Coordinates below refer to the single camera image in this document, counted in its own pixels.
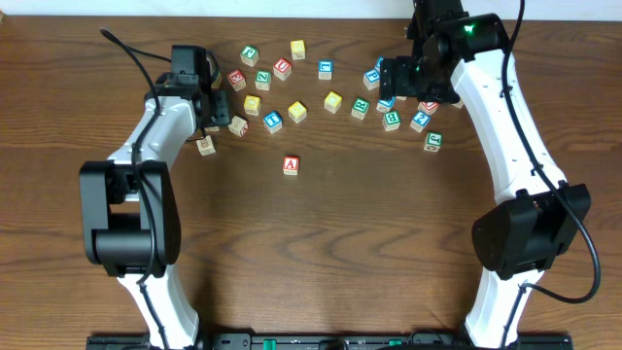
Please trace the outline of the blue 2 wooden block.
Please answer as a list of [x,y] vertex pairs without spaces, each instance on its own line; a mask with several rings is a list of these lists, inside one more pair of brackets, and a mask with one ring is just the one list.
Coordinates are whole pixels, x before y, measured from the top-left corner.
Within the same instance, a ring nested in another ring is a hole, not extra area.
[[417,132],[422,132],[428,123],[430,122],[431,117],[421,111],[418,111],[411,120],[410,127]]

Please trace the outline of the red A wooden block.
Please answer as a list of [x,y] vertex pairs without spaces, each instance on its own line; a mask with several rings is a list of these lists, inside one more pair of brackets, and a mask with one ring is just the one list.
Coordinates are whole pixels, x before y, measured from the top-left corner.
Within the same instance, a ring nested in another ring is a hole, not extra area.
[[297,175],[300,165],[300,158],[294,156],[285,156],[283,161],[283,172],[285,175]]

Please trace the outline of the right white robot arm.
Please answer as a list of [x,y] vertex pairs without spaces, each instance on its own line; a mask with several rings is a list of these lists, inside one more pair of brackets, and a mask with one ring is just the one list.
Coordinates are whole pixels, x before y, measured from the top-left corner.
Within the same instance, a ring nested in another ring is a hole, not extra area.
[[482,275],[456,345],[517,348],[529,294],[574,238],[586,234],[591,196],[568,182],[546,149],[518,83],[516,34],[498,16],[473,16],[458,1],[418,1],[405,35],[412,53],[383,60],[381,97],[463,105],[495,192],[495,207],[472,226]]

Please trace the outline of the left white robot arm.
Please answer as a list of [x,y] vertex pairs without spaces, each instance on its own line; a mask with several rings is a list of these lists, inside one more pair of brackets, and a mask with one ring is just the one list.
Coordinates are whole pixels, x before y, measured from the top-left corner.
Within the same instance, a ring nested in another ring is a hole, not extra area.
[[107,159],[80,170],[88,260],[104,267],[136,302],[149,349],[202,349],[200,318],[180,281],[176,260],[181,220],[170,170],[182,147],[202,127],[230,123],[223,90],[199,100],[147,97],[140,122]]

